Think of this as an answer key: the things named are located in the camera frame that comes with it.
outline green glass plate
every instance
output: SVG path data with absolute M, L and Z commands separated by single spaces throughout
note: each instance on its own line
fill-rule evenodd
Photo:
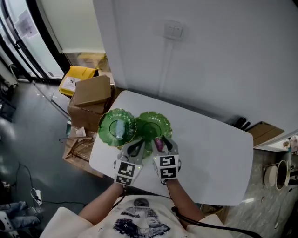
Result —
M 121 140 L 116 139 L 117 120 L 122 120 L 125 124 L 125 132 Z M 122 146 L 131 141 L 135 135 L 135 128 L 134 116 L 130 112 L 116 108 L 102 116 L 99 121 L 98 135 L 109 146 Z
M 152 154 L 151 140 L 156 137 L 172 137 L 172 128 L 169 120 L 162 114 L 156 112 L 144 112 L 136 120 L 135 139 L 145 140 L 143 159 Z

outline white table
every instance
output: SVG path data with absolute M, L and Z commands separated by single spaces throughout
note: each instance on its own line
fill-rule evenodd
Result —
M 173 140 L 178 144 L 182 162 L 178 179 L 197 203 L 238 205 L 244 196 L 253 157 L 252 136 L 228 124 L 196 112 L 123 91 L 111 106 L 122 108 L 138 117 L 142 112 L 162 113 L 171 122 Z M 119 150 L 103 143 L 97 136 L 90 157 L 95 170 L 114 178 L 113 162 Z M 152 158 L 143 159 L 143 170 L 134 187 L 169 196 L 158 179 Z

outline concrete floor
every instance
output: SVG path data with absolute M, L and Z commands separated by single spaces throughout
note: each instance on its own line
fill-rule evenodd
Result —
M 66 110 L 69 99 L 58 92 L 57 86 L 39 85 L 47 93 L 54 92 L 54 100 Z M 33 178 L 33 187 L 41 190 L 42 199 L 47 201 L 88 203 L 102 193 L 111 183 L 111 179 L 101 179 L 65 162 L 61 157 L 64 144 L 58 141 L 65 137 L 67 119 L 29 83 L 20 83 L 13 103 L 17 110 L 13 123 L 0 118 L 0 176 L 10 184 L 15 182 L 18 162 L 26 165 Z M 274 188 L 264 188 L 262 181 L 263 165 L 277 159 L 277 154 L 254 151 L 253 168 L 244 201 L 232 207 L 226 225 L 249 229 L 260 233 L 264 238 L 279 237 L 285 221 L 291 213 L 298 189 L 287 197 L 280 217 L 280 226 L 274 229 L 275 219 L 288 188 L 280 192 Z M 12 188 L 14 201 L 24 200 L 30 206 L 30 179 L 28 172 L 21 168 L 18 175 L 17 191 Z M 61 205 L 44 203 L 41 228 L 44 228 L 57 208 Z M 82 205 L 63 204 L 75 213 Z M 243 237 L 234 233 L 234 237 Z
M 45 92 L 54 93 L 54 100 L 66 109 L 69 99 L 56 86 L 40 85 Z M 13 99 L 17 110 L 13 123 L 0 118 L 0 175 L 13 184 L 18 162 L 26 165 L 32 175 L 33 186 L 41 190 L 43 200 L 88 203 L 102 193 L 111 180 L 98 178 L 62 159 L 67 119 L 63 117 L 34 87 L 20 83 Z M 17 191 L 12 188 L 14 201 L 24 200 L 33 206 L 28 172 L 21 167 Z M 44 203 L 41 212 L 44 228 L 61 205 Z M 83 205 L 63 204 L 78 213 Z

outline pink object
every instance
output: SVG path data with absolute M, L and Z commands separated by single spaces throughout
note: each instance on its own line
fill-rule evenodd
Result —
M 155 145 L 156 145 L 158 151 L 160 151 L 160 152 L 163 151 L 163 140 L 161 138 L 157 137 L 154 139 L 154 142 L 155 142 Z

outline person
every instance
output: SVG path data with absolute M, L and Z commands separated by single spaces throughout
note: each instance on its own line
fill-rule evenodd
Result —
M 123 186 L 113 183 L 82 209 L 79 215 L 60 207 L 40 238 L 231 238 L 228 231 L 201 227 L 179 220 L 171 211 L 210 225 L 223 226 L 218 216 L 207 217 L 191 200 L 178 179 L 166 182 L 172 199 L 162 196 L 130 195 L 118 198 Z
M 5 212 L 14 230 L 23 229 L 26 227 L 35 227 L 41 223 L 37 216 L 20 216 L 18 213 L 28 208 L 27 203 L 20 201 L 17 203 L 1 204 L 0 211 Z M 0 220 L 0 230 L 4 230 L 5 226 Z

